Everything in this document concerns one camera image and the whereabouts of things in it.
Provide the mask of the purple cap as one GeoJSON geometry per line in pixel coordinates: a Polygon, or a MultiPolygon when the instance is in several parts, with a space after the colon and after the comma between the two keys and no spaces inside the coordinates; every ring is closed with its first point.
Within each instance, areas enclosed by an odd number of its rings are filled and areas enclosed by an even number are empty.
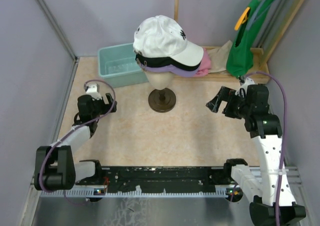
{"type": "Polygon", "coordinates": [[[140,68],[142,70],[147,71],[147,72],[152,72],[152,73],[173,73],[173,74],[181,76],[181,77],[191,78],[191,77],[196,75],[196,73],[198,72],[198,68],[200,67],[201,64],[198,64],[198,65],[193,66],[193,67],[188,66],[187,68],[191,69],[191,71],[178,68],[173,64],[162,66],[162,67],[149,67],[149,66],[143,65],[142,63],[139,63],[138,65],[140,66],[140,68]]]}

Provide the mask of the black cap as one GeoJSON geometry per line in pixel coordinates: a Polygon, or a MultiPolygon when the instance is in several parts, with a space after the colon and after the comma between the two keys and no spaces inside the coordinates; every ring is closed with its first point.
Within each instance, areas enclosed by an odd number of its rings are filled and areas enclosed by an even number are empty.
{"type": "Polygon", "coordinates": [[[193,63],[191,66],[180,63],[170,57],[156,57],[156,58],[148,58],[144,57],[140,54],[135,55],[135,59],[138,60],[140,63],[142,63],[144,66],[147,66],[149,68],[162,68],[165,66],[173,65],[178,69],[191,72],[197,70],[201,62],[195,64],[193,63]]]}

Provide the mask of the white cap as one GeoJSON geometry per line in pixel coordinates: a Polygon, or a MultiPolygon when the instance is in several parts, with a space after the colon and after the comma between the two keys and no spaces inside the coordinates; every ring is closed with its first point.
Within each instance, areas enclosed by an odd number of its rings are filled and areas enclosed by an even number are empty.
{"type": "Polygon", "coordinates": [[[187,39],[172,18],[157,15],[145,19],[134,33],[133,51],[148,59],[172,59],[182,65],[198,65],[204,49],[187,39]]]}

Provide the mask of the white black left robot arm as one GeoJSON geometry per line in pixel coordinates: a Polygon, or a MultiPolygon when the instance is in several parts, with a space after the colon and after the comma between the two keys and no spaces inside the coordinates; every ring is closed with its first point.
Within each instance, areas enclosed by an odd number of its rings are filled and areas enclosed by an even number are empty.
{"type": "Polygon", "coordinates": [[[92,138],[104,115],[117,111],[117,102],[112,95],[106,93],[105,96],[107,102],[90,94],[78,97],[78,112],[70,131],[51,145],[40,146],[36,150],[34,186],[38,191],[70,190],[75,182],[84,178],[95,185],[103,181],[104,172],[95,166],[95,161],[85,167],[85,173],[77,173],[73,151],[92,138]]]}

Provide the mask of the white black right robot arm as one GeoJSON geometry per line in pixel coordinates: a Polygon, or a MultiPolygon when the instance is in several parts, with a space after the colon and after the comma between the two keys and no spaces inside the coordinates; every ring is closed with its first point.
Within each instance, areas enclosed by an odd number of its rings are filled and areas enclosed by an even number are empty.
{"type": "Polygon", "coordinates": [[[297,204],[289,185],[283,152],[283,131],[279,117],[270,113],[269,90],[263,84],[242,85],[239,90],[222,86],[206,107],[232,119],[243,119],[254,141],[261,180],[243,159],[228,159],[223,178],[237,184],[249,201],[249,214],[255,226],[292,226],[306,217],[304,206],[297,204]]]}

